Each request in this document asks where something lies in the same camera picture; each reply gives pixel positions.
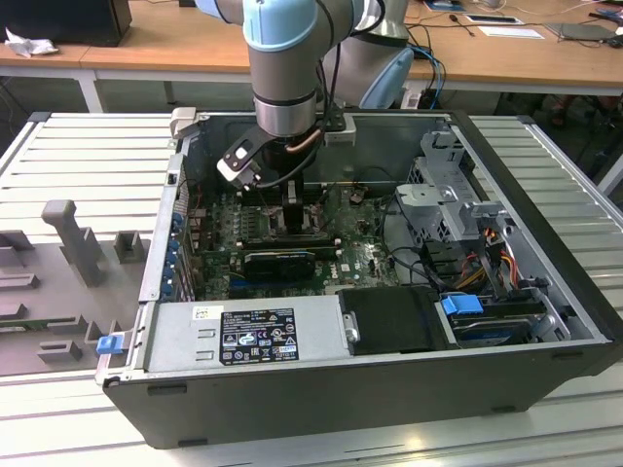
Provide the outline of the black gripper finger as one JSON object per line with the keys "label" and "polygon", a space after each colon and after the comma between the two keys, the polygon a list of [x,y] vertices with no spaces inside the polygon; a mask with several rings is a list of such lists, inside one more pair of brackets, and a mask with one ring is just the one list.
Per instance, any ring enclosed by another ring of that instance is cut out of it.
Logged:
{"label": "black gripper finger", "polygon": [[304,182],[288,180],[283,185],[283,216],[289,234],[299,234],[304,222]]}

